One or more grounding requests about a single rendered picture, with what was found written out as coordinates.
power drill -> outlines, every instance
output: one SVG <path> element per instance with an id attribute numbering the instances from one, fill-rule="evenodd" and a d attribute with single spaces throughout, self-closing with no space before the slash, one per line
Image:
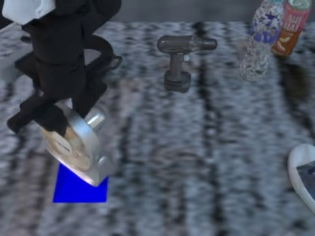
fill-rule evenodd
<path id="1" fill-rule="evenodd" d="M 166 90 L 187 92 L 190 88 L 191 75 L 183 71 L 182 63 L 184 56 L 189 53 L 214 50 L 217 41 L 212 38 L 198 36 L 173 36 L 164 35 L 157 41 L 157 48 L 162 53 L 171 56 L 170 68 L 164 75 L 164 86 Z"/>

beverage can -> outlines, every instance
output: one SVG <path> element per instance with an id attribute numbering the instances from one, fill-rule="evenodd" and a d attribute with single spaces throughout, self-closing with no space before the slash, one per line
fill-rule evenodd
<path id="1" fill-rule="evenodd" d="M 284 5 L 283 24 L 272 51 L 280 56 L 289 56 L 302 32 L 311 11 L 311 0 L 287 0 Z"/>

drill chuck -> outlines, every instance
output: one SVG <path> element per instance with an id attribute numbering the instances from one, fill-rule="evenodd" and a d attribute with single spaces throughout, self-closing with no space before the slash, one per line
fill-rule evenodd
<path id="1" fill-rule="evenodd" d="M 218 43 L 215 39 L 198 36 L 165 35 L 157 41 L 157 48 L 162 53 L 189 54 L 201 50 L 214 50 Z"/>

blue mat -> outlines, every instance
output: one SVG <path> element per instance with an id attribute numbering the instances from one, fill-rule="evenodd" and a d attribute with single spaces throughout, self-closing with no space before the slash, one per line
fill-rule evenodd
<path id="1" fill-rule="evenodd" d="M 105 203 L 107 197 L 108 177 L 98 186 L 93 187 L 81 180 L 67 167 L 60 164 L 54 203 Z"/>

gray wall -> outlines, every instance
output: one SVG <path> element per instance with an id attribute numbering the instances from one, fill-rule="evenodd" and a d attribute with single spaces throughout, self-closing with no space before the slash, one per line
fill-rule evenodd
<path id="1" fill-rule="evenodd" d="M 261 0 L 123 0 L 117 21 L 250 21 Z M 315 20 L 313 7 L 309 20 Z"/>

